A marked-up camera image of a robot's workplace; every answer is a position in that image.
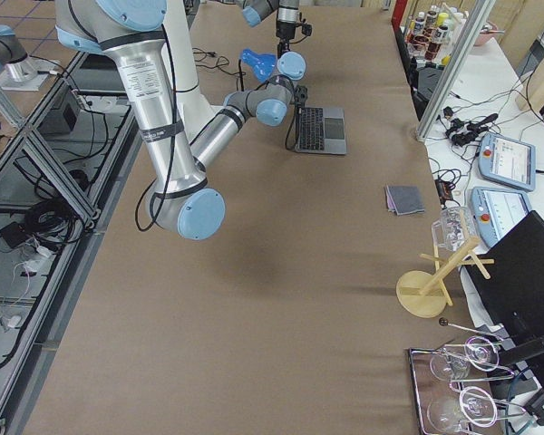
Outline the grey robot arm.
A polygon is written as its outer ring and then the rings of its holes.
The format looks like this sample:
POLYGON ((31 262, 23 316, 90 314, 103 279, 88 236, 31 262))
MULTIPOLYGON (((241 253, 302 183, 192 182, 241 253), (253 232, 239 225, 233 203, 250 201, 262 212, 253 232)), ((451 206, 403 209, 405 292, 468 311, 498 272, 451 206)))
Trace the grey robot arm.
POLYGON ((235 4, 241 9, 250 27, 276 14, 277 58, 290 51, 290 42, 296 37, 296 29, 301 25, 298 0, 238 0, 235 4))
POLYGON ((220 106, 200 91, 189 29, 195 1, 59 1, 56 31, 68 48, 104 55, 121 77, 156 172, 145 196, 153 225, 191 240, 217 232, 226 206, 207 168, 250 118, 282 122, 306 71, 304 58, 244 52, 255 90, 231 93, 220 106))

